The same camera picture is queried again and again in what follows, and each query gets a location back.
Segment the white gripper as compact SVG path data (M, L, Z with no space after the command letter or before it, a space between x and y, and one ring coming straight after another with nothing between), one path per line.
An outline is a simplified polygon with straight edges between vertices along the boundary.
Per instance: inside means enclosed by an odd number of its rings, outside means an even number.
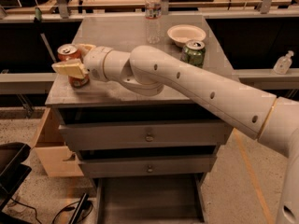
M61 61L52 65L53 70L65 76L83 79L88 75L90 79L107 82L104 72L106 56L113 50L109 47L95 47L93 44L76 44L81 52L81 59Z

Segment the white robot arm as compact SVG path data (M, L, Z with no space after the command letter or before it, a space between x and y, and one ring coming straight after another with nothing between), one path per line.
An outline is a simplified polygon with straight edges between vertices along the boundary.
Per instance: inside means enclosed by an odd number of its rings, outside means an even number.
M299 222L299 103L182 62L151 46L130 52L97 47L83 59L55 63L61 75L116 81L153 96L168 86L243 134L288 158L276 224Z

